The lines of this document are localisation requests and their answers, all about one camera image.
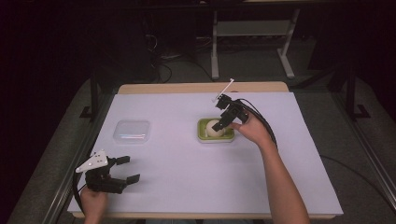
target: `white tabletop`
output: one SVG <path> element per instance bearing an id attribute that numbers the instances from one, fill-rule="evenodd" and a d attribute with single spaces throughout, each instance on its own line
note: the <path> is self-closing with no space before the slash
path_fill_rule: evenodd
<path id="1" fill-rule="evenodd" d="M 124 179 L 141 174 L 122 194 L 110 194 L 109 217 L 266 218 L 270 216 L 262 158 L 257 147 L 235 133 L 231 143 L 203 144 L 197 122 L 219 117 L 216 93 L 118 94 L 92 152 L 131 162 L 110 173 Z M 253 103 L 273 128 L 283 162 L 311 217 L 343 214 L 329 177 L 304 123 L 293 93 L 228 92 Z M 144 119 L 150 123 L 144 144 L 121 145 L 117 123 Z M 79 185 L 85 183 L 84 176 Z M 68 208 L 81 216 L 73 200 Z"/>

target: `green tray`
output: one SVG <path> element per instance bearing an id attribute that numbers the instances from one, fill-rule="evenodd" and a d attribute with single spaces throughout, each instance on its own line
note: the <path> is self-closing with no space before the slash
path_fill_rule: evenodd
<path id="1" fill-rule="evenodd" d="M 235 136 L 233 129 L 226 128 L 225 134 L 220 137 L 210 137 L 206 134 L 206 124 L 212 119 L 220 119 L 220 118 L 209 118 L 209 119 L 200 119 L 198 120 L 198 139 L 202 143 L 226 143 L 232 142 Z"/>

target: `plastic container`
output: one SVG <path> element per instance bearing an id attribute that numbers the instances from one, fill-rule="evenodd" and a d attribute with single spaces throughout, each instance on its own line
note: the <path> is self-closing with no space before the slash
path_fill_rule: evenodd
<path id="1" fill-rule="evenodd" d="M 220 137 L 210 137 L 206 134 L 206 124 L 212 119 L 220 118 L 210 118 L 210 119 L 200 119 L 198 120 L 197 134 L 198 139 L 202 143 L 229 143 L 232 142 L 235 134 L 233 129 L 226 128 L 223 136 Z"/>
<path id="2" fill-rule="evenodd" d="M 113 138 L 118 144 L 143 144 L 149 140 L 149 131 L 148 120 L 122 119 Z"/>

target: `clear plastic container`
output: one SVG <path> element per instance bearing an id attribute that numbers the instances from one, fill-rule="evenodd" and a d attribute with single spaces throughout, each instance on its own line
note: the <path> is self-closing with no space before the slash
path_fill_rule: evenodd
<path id="1" fill-rule="evenodd" d="M 149 140 L 149 131 L 148 120 L 122 119 L 113 138 L 118 144 L 143 144 Z"/>

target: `human hand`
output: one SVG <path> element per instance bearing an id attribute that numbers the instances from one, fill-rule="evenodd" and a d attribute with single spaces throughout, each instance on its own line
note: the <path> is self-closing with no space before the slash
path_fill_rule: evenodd
<path id="1" fill-rule="evenodd" d="M 81 191 L 82 209 L 85 214 L 85 224 L 98 224 L 107 208 L 107 193 L 96 192 L 88 187 Z"/>
<path id="2" fill-rule="evenodd" d="M 248 119 L 245 123 L 239 124 L 232 122 L 229 127 L 237 130 L 244 135 L 248 140 L 254 142 L 259 147 L 266 146 L 273 143 L 271 135 L 264 127 L 262 122 L 256 118 L 252 113 L 247 112 Z"/>

